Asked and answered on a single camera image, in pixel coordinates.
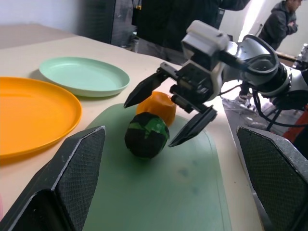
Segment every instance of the orange plate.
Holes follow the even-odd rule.
[[[0,158],[46,148],[79,123],[81,104],[51,83],[0,77]]]

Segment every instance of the cutting board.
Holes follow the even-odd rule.
[[[201,132],[180,146],[166,146],[152,160],[141,160],[124,142],[135,112],[136,106],[116,104],[88,126],[105,125],[106,140],[83,231],[231,231],[210,135]],[[186,123],[176,116],[170,140]]]

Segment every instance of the man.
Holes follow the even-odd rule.
[[[301,4],[302,0],[286,0],[275,5],[259,37],[277,50],[285,37],[297,32],[295,11]]]
[[[214,26],[218,8],[240,11],[250,0],[142,0],[137,33],[138,53],[175,64],[186,59],[181,40],[194,20]]]

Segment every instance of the beige table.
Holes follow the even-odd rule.
[[[154,57],[132,53],[88,38],[72,37],[0,50],[0,76],[41,78],[39,64],[46,59],[59,56],[80,56],[108,62],[122,68],[131,78],[130,85],[116,97],[97,100],[80,97],[83,115],[72,134],[83,130],[107,107],[123,103],[135,86],[154,73],[162,62]],[[171,80],[166,81],[158,90],[168,93],[171,84]],[[206,130],[214,138],[217,146],[232,228],[234,231],[261,231],[257,208],[221,100],[217,97],[208,104],[211,103],[218,111],[218,116]],[[178,109],[178,114],[186,118],[194,115],[186,114],[181,109]],[[4,214],[33,175],[53,157],[61,143],[28,159],[0,166],[0,194],[3,198]]]

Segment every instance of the gray hoodie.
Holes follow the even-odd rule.
[[[294,22],[294,26],[289,26],[290,22]],[[271,10],[271,15],[265,22],[259,37],[277,50],[287,35],[297,31],[298,25],[295,22],[296,14],[288,12],[285,1],[282,1]]]

